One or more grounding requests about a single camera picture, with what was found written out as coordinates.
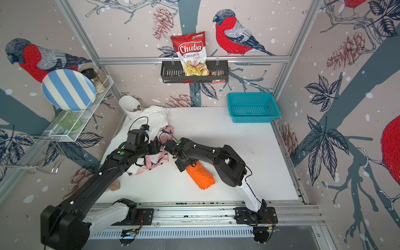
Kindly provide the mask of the orange shorts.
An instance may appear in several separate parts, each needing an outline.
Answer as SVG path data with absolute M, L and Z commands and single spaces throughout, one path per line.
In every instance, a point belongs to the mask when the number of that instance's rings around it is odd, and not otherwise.
M 201 190 L 206 190 L 216 183 L 213 175 L 199 161 L 187 166 L 185 170 Z

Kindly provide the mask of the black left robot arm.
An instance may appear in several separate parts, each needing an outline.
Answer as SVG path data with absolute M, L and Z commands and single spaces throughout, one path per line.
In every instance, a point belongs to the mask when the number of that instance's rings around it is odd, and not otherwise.
M 92 216 L 89 210 L 110 185 L 124 174 L 140 158 L 156 155 L 161 143 L 151 141 L 144 129 L 128 132 L 126 142 L 112 151 L 95 173 L 82 187 L 58 206 L 48 206 L 41 213 L 41 243 L 54 250 L 80 250 L 88 239 L 118 223 L 125 222 L 142 227 L 151 222 L 142 216 L 137 204 L 129 199 L 119 199 L 112 206 Z

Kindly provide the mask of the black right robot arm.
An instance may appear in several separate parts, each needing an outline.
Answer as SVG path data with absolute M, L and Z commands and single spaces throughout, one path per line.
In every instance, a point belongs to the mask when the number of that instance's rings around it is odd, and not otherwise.
M 253 173 L 232 147 L 224 145 L 222 148 L 213 148 L 181 138 L 177 142 L 166 142 L 165 150 L 176 160 L 180 172 L 191 174 L 193 180 L 204 188 L 213 185 L 214 179 L 200 162 L 213 165 L 220 179 L 236 188 L 243 198 L 245 211 L 236 215 L 237 222 L 257 224 L 265 217 L 267 204 L 249 181 Z

